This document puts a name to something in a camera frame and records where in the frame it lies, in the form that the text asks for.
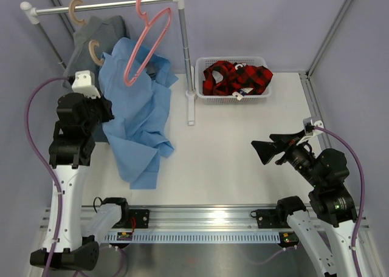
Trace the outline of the light blue shirt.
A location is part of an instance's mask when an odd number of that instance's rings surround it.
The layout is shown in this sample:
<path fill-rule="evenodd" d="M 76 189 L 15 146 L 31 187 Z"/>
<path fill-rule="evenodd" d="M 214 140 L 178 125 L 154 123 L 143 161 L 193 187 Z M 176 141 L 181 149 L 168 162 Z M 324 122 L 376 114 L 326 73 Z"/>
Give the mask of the light blue shirt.
<path fill-rule="evenodd" d="M 103 96 L 112 102 L 114 119 L 103 124 L 103 132 L 121 179 L 132 190 L 153 190 L 161 158 L 174 152 L 165 125 L 170 114 L 170 87 L 178 78 L 167 59 L 153 55 L 149 64 L 154 75 L 144 70 L 127 86 L 123 75 L 135 45 L 134 40 L 121 38 L 112 52 L 104 55 L 98 80 Z"/>

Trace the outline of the red black plaid shirt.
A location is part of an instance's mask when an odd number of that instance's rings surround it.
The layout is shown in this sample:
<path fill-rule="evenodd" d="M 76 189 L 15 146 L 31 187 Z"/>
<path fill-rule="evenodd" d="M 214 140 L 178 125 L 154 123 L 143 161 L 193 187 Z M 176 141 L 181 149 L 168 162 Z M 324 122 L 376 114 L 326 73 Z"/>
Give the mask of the red black plaid shirt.
<path fill-rule="evenodd" d="M 270 84 L 273 73 L 264 66 L 253 66 L 228 61 L 217 61 L 203 71 L 203 94 L 233 95 L 250 88 L 249 95 L 262 95 Z"/>

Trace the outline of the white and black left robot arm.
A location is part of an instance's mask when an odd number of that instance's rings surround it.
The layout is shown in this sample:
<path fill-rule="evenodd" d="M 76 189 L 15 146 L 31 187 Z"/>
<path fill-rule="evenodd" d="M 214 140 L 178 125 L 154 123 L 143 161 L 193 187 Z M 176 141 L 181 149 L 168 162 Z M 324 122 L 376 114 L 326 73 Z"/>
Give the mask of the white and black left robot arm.
<path fill-rule="evenodd" d="M 111 107 L 102 95 L 73 92 L 58 100 L 49 160 L 43 162 L 53 178 L 49 226 L 42 248 L 30 255 L 30 265 L 45 273 L 93 270 L 104 237 L 130 222 L 127 200 L 108 197 L 92 219 L 81 224 L 84 182 L 95 148 L 93 133 L 99 124 L 114 118 Z"/>

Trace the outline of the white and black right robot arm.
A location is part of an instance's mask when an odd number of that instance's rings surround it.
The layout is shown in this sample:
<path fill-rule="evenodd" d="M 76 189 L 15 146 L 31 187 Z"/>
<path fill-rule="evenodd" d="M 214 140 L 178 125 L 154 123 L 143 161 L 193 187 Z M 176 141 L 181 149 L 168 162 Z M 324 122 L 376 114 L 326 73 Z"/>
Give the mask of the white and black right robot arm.
<path fill-rule="evenodd" d="M 318 156 L 308 135 L 272 134 L 270 141 L 252 141 L 262 164 L 280 154 L 277 165 L 289 163 L 312 187 L 309 203 L 321 221 L 325 242 L 311 222 L 306 206 L 298 196 L 280 199 L 275 220 L 290 227 L 306 250 L 318 276 L 362 276 L 357 257 L 356 233 L 360 220 L 353 198 L 344 185 L 349 176 L 344 153 L 328 148 Z"/>

